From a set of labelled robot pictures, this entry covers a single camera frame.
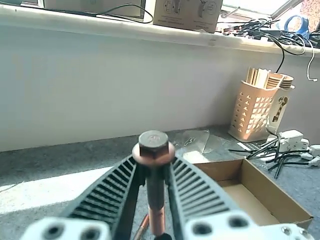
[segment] plug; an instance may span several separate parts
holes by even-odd
[[[309,162],[309,165],[319,167],[320,166],[320,156],[316,156],[314,159],[312,159]]]
[[[309,153],[314,157],[320,156],[320,145],[311,145]]]
[[[301,158],[311,161],[312,159],[314,159],[314,156],[312,156],[310,153],[304,152],[301,154]]]

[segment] power strip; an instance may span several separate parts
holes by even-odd
[[[296,151],[296,150],[307,150],[309,146],[309,140],[303,138],[303,134],[297,130],[289,130],[279,133],[281,136],[280,140],[280,152],[287,152],[287,151]],[[270,135],[267,138],[267,142],[270,142],[277,137],[274,135]]]

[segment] white cable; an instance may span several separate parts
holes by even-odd
[[[306,76],[308,78],[309,81],[314,81],[314,82],[317,82],[318,81],[318,78],[310,78],[310,74],[309,74],[309,70],[310,70],[310,65],[312,63],[312,61],[314,60],[315,58],[315,49],[314,49],[314,46],[312,45],[312,43],[306,39],[308,41],[308,43],[310,44],[310,47],[312,48],[312,57],[308,63],[308,67],[306,68]]]

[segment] cardboard box with printing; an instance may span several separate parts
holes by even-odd
[[[154,25],[208,33],[216,30],[221,6],[222,0],[156,0],[153,11],[152,4],[146,1],[147,10],[154,15]]]

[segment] hex bolt head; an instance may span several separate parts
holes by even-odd
[[[139,149],[141,157],[160,158],[169,153],[168,136],[157,130],[146,131],[139,136]]]
[[[285,235],[290,235],[291,234],[291,230],[290,230],[290,228],[288,228],[288,227],[286,227],[286,226],[283,226],[282,228],[281,228],[281,230],[282,230],[282,232],[285,234]]]

